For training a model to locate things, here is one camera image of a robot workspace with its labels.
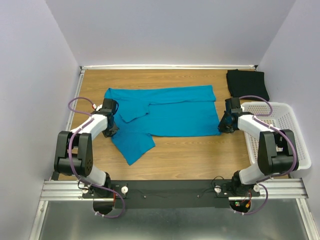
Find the blue t shirt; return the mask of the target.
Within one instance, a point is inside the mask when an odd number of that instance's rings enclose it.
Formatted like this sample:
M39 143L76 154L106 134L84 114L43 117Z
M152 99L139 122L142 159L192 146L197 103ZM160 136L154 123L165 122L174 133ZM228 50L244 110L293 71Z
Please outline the blue t shirt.
M159 89L109 88L104 97L117 101L111 138L128 165L155 147L157 137L219 136L220 123L211 85Z

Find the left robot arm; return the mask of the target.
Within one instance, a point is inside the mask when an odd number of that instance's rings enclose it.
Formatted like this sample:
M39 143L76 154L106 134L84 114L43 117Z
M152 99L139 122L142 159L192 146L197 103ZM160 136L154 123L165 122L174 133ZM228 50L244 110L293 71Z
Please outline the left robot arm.
M100 198L117 195L112 189L110 175L94 165L93 140L99 135L110 138L118 127L114 116L119 104L116 100L105 98L96 106L90 101L93 112L85 114L88 119L80 126L61 131L57 136L54 171L65 176L75 176L84 190L92 190Z

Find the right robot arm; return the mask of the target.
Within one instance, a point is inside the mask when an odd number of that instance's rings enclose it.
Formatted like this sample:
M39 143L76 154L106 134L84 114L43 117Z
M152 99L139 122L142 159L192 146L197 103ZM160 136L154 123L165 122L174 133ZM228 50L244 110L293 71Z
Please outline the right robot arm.
M230 191L236 196L243 195L257 183L288 175L299 167L294 132L274 127L244 111L238 97L225 100L218 130L225 134L243 131L258 141L256 163L236 171L231 178Z

